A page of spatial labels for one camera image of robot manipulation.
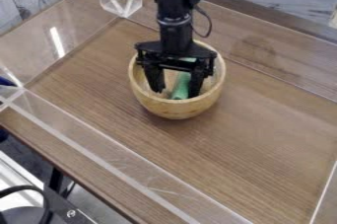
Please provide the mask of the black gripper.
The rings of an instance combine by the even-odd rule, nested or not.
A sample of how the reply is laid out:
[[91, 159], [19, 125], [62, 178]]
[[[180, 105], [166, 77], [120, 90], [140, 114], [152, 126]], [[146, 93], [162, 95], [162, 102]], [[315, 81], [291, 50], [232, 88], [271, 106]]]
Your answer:
[[143, 66], [154, 92], [160, 93], [167, 87], [164, 70], [191, 73], [188, 96], [200, 94], [204, 78], [214, 75], [218, 53], [203, 47], [194, 40], [192, 18], [162, 19], [160, 39], [139, 42], [138, 64]]

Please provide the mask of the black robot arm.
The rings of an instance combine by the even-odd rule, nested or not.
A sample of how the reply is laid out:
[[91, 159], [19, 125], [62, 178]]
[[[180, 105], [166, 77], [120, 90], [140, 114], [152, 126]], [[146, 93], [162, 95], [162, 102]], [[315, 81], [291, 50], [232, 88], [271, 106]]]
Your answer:
[[214, 75], [218, 53], [194, 41], [192, 11], [210, 20], [198, 7], [200, 0], [155, 0], [159, 6], [160, 39], [139, 42], [138, 64], [143, 67], [150, 86], [156, 93], [167, 87], [166, 70], [191, 74], [188, 96], [200, 94], [204, 79]]

